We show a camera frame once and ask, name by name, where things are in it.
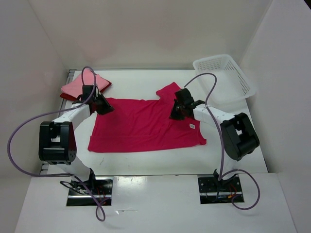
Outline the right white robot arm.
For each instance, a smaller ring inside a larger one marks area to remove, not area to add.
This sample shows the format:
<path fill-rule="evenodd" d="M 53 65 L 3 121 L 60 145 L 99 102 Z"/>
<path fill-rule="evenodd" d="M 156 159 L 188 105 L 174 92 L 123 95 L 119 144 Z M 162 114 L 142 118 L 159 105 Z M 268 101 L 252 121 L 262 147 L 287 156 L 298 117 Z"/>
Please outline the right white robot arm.
<path fill-rule="evenodd" d="M 221 161 L 213 176 L 218 186 L 226 185 L 238 172 L 237 162 L 259 147 L 259 138 L 245 113 L 231 114 L 195 101 L 188 89 L 175 92 L 171 119 L 192 118 L 214 126 L 221 142 Z"/>

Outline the magenta t-shirt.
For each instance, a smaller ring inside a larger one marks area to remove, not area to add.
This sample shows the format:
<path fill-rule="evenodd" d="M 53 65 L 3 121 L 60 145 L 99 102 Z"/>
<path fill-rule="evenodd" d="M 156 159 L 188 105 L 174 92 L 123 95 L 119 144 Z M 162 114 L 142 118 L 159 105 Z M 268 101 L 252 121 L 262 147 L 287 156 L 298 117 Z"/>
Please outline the magenta t-shirt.
<path fill-rule="evenodd" d="M 175 82 L 163 87 L 156 92 L 158 100 L 108 98 L 114 110 L 97 115 L 88 150 L 124 153 L 205 145 L 199 121 L 170 119 L 179 89 Z"/>

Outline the light pink t-shirt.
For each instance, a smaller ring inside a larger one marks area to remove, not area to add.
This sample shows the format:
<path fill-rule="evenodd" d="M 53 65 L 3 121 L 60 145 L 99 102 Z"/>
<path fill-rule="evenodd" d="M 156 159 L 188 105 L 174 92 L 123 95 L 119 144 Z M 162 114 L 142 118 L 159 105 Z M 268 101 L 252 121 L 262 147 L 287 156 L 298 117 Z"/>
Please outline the light pink t-shirt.
<path fill-rule="evenodd" d="M 99 74 L 95 74 L 96 76 L 96 85 L 101 92 L 105 91 L 112 83 L 104 78 L 102 78 Z M 93 73 L 86 69 L 83 72 L 83 76 L 80 74 L 76 79 L 74 79 L 69 84 L 61 87 L 61 97 L 64 99 L 72 99 L 77 98 L 82 94 L 82 86 L 83 82 L 85 85 L 93 85 L 94 84 L 94 76 Z"/>

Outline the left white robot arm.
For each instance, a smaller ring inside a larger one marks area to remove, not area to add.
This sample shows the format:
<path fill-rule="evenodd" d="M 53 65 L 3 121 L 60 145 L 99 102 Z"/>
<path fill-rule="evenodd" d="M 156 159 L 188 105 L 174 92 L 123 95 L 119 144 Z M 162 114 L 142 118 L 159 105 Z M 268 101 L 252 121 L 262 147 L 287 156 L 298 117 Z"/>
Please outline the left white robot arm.
<path fill-rule="evenodd" d="M 95 85 L 83 85 L 82 94 L 69 110 L 53 121 L 44 121 L 39 129 L 39 159 L 68 173 L 71 188 L 78 192 L 83 185 L 94 190 L 100 186 L 94 171 L 77 157 L 75 129 L 92 113 L 105 115 L 114 111 Z"/>

